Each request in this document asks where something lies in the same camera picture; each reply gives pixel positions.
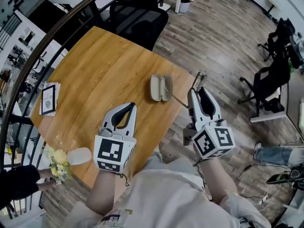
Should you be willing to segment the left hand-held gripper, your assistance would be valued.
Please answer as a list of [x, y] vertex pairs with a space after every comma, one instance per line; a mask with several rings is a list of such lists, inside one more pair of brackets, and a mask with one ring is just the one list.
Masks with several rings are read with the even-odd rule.
[[[127, 113], [125, 124], [118, 126]], [[118, 105], [105, 114], [94, 144], [94, 162], [99, 169], [115, 174], [123, 173], [137, 142], [133, 138], [136, 114], [135, 103]], [[106, 127], [124, 128], [125, 135], [114, 133]]]

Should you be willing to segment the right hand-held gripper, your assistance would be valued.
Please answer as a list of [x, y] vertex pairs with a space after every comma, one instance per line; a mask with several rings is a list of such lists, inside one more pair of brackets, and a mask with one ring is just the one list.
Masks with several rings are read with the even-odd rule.
[[201, 108], [212, 121], [202, 127], [200, 101], [193, 88], [188, 91], [188, 110], [192, 123], [183, 129], [183, 145], [194, 145], [203, 160], [219, 158], [236, 147], [232, 129], [221, 119], [220, 106], [214, 96], [201, 88]]

